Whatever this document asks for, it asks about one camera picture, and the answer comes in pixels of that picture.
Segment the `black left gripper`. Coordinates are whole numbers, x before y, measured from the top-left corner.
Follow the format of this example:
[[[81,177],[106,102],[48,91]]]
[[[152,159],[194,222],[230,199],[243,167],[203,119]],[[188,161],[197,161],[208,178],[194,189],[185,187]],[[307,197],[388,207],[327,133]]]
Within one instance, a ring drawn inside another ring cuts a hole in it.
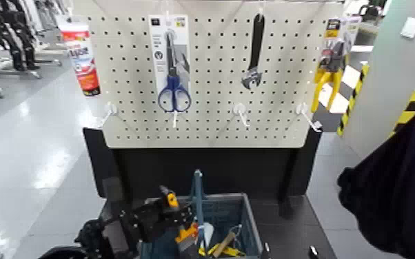
[[[177,238],[193,236],[194,210],[191,205],[166,207],[147,203],[130,211],[122,210],[120,223],[128,242],[153,242],[168,231],[177,230]]]

